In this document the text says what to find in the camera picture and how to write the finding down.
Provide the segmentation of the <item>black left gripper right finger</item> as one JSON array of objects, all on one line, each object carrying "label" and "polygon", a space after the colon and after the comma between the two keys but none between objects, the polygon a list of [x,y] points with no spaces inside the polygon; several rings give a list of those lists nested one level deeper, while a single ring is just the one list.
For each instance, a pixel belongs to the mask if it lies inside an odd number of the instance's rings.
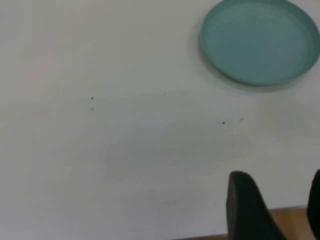
[{"label": "black left gripper right finger", "polygon": [[320,170],[312,180],[306,214],[315,239],[320,240]]}]

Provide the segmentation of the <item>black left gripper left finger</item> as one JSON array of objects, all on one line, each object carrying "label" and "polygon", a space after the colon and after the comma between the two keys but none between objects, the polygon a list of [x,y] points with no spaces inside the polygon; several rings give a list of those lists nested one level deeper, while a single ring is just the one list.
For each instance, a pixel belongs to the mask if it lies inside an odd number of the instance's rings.
[{"label": "black left gripper left finger", "polygon": [[285,240],[254,179],[246,172],[229,174],[226,199],[229,240]]}]

